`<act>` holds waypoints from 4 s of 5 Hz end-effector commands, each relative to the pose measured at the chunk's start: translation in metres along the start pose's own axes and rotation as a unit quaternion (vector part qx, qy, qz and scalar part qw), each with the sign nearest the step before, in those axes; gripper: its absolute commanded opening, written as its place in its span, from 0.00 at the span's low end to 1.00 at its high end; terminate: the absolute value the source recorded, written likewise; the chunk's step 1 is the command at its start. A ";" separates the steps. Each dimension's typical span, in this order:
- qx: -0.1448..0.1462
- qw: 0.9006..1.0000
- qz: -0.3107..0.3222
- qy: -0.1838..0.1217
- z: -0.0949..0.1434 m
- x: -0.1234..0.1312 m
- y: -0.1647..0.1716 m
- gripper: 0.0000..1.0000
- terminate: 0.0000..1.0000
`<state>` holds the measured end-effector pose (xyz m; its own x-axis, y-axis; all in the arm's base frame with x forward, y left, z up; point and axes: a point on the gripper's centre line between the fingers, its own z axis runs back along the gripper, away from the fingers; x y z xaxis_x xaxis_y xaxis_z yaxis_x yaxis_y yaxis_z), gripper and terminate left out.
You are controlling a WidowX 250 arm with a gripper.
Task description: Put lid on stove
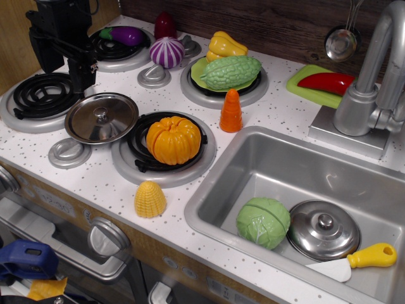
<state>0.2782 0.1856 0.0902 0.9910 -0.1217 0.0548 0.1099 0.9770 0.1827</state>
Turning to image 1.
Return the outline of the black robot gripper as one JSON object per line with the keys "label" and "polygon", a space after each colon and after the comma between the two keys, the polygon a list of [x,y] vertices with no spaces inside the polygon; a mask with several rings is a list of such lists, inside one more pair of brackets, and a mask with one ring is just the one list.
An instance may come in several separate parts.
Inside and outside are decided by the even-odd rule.
{"label": "black robot gripper", "polygon": [[96,55],[88,31],[92,16],[89,1],[36,1],[25,16],[29,38],[42,70],[51,73],[68,59],[75,93],[83,93],[96,81]]}

